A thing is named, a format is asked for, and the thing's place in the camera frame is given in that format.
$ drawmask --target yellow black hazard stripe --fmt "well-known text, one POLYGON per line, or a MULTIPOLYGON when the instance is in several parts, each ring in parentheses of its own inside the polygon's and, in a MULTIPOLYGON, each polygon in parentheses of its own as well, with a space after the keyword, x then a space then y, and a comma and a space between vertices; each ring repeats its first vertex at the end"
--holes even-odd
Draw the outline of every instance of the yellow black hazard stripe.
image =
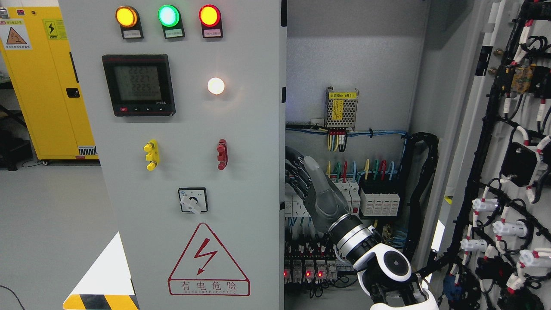
POLYGON ((70 295, 64 310, 139 310, 135 295, 70 295))

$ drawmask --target lightning bolt symbol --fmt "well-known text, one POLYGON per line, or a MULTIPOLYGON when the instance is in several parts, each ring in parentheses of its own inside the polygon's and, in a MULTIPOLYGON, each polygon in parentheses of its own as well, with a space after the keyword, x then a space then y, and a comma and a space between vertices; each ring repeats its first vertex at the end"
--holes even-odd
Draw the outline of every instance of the lightning bolt symbol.
POLYGON ((210 241, 210 239, 205 238, 205 240, 203 241, 203 244, 201 244, 201 246, 199 247, 199 250, 197 250, 197 253, 195 253, 195 256, 193 257, 193 258, 199 258, 199 257, 210 255, 209 259, 207 259, 207 262, 203 265, 203 267, 199 268, 199 270, 197 270, 197 275, 200 275, 203 271, 205 271, 203 268, 205 268, 205 266, 207 266, 207 264, 216 255, 216 253, 218 253, 218 251, 213 251, 213 252, 209 252, 209 253, 200 254, 201 251, 207 246, 209 241, 210 241))

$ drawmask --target warning sticker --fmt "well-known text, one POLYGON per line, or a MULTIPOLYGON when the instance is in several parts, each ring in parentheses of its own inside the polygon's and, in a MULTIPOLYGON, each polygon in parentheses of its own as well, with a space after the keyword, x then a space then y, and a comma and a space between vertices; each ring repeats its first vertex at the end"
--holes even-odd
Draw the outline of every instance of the warning sticker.
POLYGON ((358 97, 358 94, 356 92, 333 92, 329 93, 329 99, 356 99, 358 97))
POLYGON ((0 20, 0 38, 6 50, 33 49, 22 19, 0 20))
POLYGON ((43 19, 46 36, 50 40, 67 40, 63 19, 43 19))
POLYGON ((332 119, 336 121, 341 121, 343 119, 344 111, 344 100, 343 99, 334 99, 333 100, 333 115, 332 119))
POLYGON ((168 283, 171 295, 251 294, 249 279, 206 223, 197 225, 168 283))

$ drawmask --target robotic arm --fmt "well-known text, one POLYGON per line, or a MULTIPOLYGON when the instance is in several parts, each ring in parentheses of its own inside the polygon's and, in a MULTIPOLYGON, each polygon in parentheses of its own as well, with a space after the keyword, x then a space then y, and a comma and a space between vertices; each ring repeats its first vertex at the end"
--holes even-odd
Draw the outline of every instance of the robotic arm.
POLYGON ((347 202, 312 157, 286 147, 285 182, 304 200, 314 226, 353 264, 358 282, 375 303, 371 310, 436 310, 434 296, 421 288, 406 257, 380 243, 373 226, 346 211, 347 202), (389 306, 392 297, 403 305, 389 306))

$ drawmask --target digital power meter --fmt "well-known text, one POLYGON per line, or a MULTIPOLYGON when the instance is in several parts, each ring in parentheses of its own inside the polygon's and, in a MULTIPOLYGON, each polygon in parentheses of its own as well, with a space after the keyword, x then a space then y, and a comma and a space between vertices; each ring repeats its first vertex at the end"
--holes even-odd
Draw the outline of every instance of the digital power meter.
POLYGON ((116 116, 176 113, 166 54, 103 55, 101 59, 116 116))

